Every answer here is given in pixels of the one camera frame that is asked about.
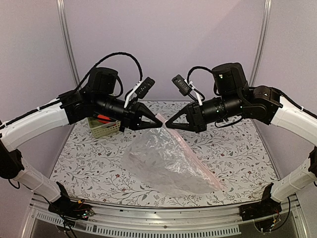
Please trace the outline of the clear zip top bag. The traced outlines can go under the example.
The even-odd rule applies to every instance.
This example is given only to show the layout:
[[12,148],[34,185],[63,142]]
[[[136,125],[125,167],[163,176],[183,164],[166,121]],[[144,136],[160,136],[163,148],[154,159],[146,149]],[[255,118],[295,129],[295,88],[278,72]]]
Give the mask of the clear zip top bag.
[[165,125],[137,135],[125,150],[121,164],[141,182],[168,196],[222,190],[183,137]]

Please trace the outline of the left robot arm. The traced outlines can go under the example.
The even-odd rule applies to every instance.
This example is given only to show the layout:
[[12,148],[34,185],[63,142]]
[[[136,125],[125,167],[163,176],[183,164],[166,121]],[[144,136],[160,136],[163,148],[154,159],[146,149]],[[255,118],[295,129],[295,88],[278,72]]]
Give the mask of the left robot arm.
[[84,87],[68,91],[48,104],[3,122],[0,126],[0,176],[14,180],[43,196],[49,211],[74,219],[87,219],[92,207],[83,200],[74,202],[64,186],[45,177],[23,158],[19,146],[47,131],[77,123],[85,118],[106,116],[120,122],[120,131],[159,128],[162,122],[139,103],[153,87],[151,78],[141,79],[125,100],[114,96],[116,84],[121,84],[118,72],[106,67],[94,67]]

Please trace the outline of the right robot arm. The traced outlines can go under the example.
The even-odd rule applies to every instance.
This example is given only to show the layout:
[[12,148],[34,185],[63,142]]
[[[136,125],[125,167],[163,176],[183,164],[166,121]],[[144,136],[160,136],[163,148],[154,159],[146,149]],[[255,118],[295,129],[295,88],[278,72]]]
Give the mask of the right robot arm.
[[[165,123],[168,128],[198,133],[205,131],[209,123],[240,116],[284,128],[313,145],[317,144],[316,115],[296,104],[281,90],[267,86],[250,87],[238,62],[218,65],[210,73],[214,78],[216,97],[186,105]],[[284,199],[316,180],[317,150],[313,149],[300,167],[266,186],[259,202],[240,206],[240,216],[255,218],[280,212]]]

